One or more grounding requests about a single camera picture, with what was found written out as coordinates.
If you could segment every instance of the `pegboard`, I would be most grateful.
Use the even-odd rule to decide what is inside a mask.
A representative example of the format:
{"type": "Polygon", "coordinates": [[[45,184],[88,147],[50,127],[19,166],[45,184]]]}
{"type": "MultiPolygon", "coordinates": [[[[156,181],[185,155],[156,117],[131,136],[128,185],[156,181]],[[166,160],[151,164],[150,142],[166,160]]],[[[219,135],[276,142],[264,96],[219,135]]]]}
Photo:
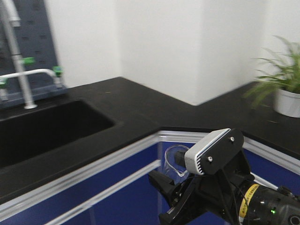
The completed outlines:
{"type": "MultiPolygon", "coordinates": [[[[15,27],[15,34],[23,57],[34,57],[35,63],[26,70],[39,68],[52,69],[57,59],[50,32],[48,17],[43,0],[14,0],[21,19],[21,26],[15,27]]],[[[14,73],[8,43],[0,26],[0,75],[14,73]]],[[[67,92],[65,86],[57,89],[53,79],[47,74],[27,76],[34,100],[49,98],[67,92]]],[[[0,101],[0,108],[23,104],[23,95],[17,78],[7,83],[8,101],[0,101]]]]}

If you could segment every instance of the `white pipe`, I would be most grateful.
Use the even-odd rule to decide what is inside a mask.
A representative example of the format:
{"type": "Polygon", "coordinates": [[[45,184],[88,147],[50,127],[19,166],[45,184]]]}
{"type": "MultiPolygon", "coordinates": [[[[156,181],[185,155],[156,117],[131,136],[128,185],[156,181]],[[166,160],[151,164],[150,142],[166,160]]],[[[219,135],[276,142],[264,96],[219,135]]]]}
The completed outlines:
{"type": "Polygon", "coordinates": [[[20,73],[13,73],[13,74],[5,74],[5,75],[0,75],[1,78],[13,78],[13,77],[20,77],[22,75],[31,75],[31,74],[38,74],[38,73],[46,73],[49,76],[51,76],[54,80],[54,84],[56,85],[57,88],[61,88],[61,82],[59,77],[55,75],[55,72],[50,69],[34,69],[34,70],[29,70],[29,71],[24,71],[20,73]]]}
{"type": "MultiPolygon", "coordinates": [[[[10,53],[12,54],[15,70],[19,73],[22,73],[25,71],[25,67],[23,65],[23,58],[21,56],[15,31],[13,29],[13,26],[19,25],[17,22],[19,20],[19,16],[12,0],[0,0],[0,3],[2,3],[0,4],[0,16],[3,22],[4,31],[6,33],[10,53]]],[[[19,76],[18,80],[24,97],[24,108],[35,108],[37,105],[34,104],[27,78],[25,76],[19,76]]]]}
{"type": "Polygon", "coordinates": [[[2,0],[3,5],[7,11],[7,16],[10,21],[10,24],[13,27],[19,27],[20,26],[20,17],[18,15],[18,12],[15,8],[15,5],[12,0],[2,0]]]}

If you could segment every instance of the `aluminum trim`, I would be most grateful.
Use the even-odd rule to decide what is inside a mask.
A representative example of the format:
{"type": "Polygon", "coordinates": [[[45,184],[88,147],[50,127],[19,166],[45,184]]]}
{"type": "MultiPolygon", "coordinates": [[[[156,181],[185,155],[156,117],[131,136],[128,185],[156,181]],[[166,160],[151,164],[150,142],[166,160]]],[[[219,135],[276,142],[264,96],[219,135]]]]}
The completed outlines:
{"type": "Polygon", "coordinates": [[[261,144],[250,138],[244,138],[243,147],[293,173],[300,175],[300,160],[261,144]]]}
{"type": "Polygon", "coordinates": [[[91,164],[0,205],[0,222],[42,202],[51,196],[56,195],[61,191],[68,189],[69,187],[131,157],[138,152],[141,152],[156,143],[158,143],[157,134],[150,135],[91,164]]]}
{"type": "Polygon", "coordinates": [[[69,210],[68,212],[60,215],[59,217],[51,220],[50,222],[46,223],[45,225],[61,225],[61,224],[65,223],[66,221],[77,216],[78,214],[82,213],[83,211],[88,210],[90,207],[92,207],[93,205],[102,201],[103,199],[111,196],[115,192],[119,191],[120,189],[126,187],[127,185],[131,184],[132,182],[134,182],[137,179],[141,178],[142,176],[146,175],[150,171],[160,167],[160,165],[161,165],[160,160],[156,160],[156,161],[148,164],[147,166],[143,167],[142,169],[140,169],[140,170],[136,171],[135,173],[131,174],[130,176],[122,179],[118,183],[112,185],[111,187],[100,192],[99,194],[97,194],[94,197],[90,198],[89,200],[83,202],[82,204],[74,207],[73,209],[69,210]]]}
{"type": "Polygon", "coordinates": [[[268,188],[277,190],[278,187],[277,187],[276,185],[274,185],[274,184],[268,182],[268,181],[265,180],[264,178],[262,178],[262,177],[256,175],[255,173],[251,173],[251,174],[255,177],[254,181],[255,181],[256,183],[261,184],[261,185],[264,185],[264,186],[266,186],[266,187],[268,187],[268,188]]]}
{"type": "Polygon", "coordinates": [[[159,131],[158,139],[160,142],[181,142],[197,143],[209,133],[186,132],[186,131],[159,131]]]}

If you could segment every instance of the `blue cabinet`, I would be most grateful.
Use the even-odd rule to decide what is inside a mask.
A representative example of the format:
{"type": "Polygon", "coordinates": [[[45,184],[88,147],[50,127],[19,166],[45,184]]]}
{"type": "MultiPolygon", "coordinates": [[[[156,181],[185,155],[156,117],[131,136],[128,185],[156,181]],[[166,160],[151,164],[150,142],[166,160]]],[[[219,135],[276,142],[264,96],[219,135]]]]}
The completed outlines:
{"type": "Polygon", "coordinates": [[[145,175],[96,204],[97,225],[158,225],[158,193],[145,175]]]}
{"type": "MultiPolygon", "coordinates": [[[[157,149],[158,148],[156,144],[152,145],[147,149],[119,162],[118,164],[115,164],[89,177],[88,179],[0,222],[0,225],[46,224],[47,222],[59,217],[65,212],[116,184],[120,180],[157,160],[157,149]]],[[[143,182],[143,184],[143,186],[139,187],[141,190],[146,189],[146,186],[150,186],[149,182],[143,182]]],[[[153,199],[153,202],[157,205],[157,199],[153,199]]],[[[87,211],[85,211],[76,216],[74,220],[86,220],[86,222],[83,224],[89,225],[90,221],[94,221],[94,218],[87,213],[87,211]]]]}
{"type": "Polygon", "coordinates": [[[92,219],[93,210],[89,209],[63,223],[63,225],[94,225],[95,223],[92,222],[92,219]]]}
{"type": "MultiPolygon", "coordinates": [[[[136,171],[143,169],[158,158],[172,145],[181,144],[191,148],[194,143],[159,142],[119,163],[102,170],[72,187],[0,222],[0,225],[43,225],[81,205],[108,188],[118,184],[136,171]]],[[[251,170],[267,181],[290,188],[299,194],[299,176],[257,154],[245,150],[251,170]]],[[[80,214],[70,217],[63,225],[158,225],[158,214],[169,210],[164,198],[149,183],[148,176],[134,179],[127,186],[99,202],[95,202],[80,214]]],[[[207,212],[188,225],[224,225],[223,219],[207,212]]]]}
{"type": "Polygon", "coordinates": [[[251,166],[251,172],[278,187],[285,186],[294,194],[300,194],[299,175],[248,150],[245,150],[245,154],[251,166]]]}

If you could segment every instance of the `black sink basin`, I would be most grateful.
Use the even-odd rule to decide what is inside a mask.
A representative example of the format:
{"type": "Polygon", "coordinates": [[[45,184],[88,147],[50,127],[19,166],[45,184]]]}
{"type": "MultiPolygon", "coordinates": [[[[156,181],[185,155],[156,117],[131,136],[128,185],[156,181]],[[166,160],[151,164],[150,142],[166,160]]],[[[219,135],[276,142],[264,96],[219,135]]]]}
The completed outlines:
{"type": "Polygon", "coordinates": [[[112,126],[110,119],[79,100],[1,121],[0,168],[112,126]]]}

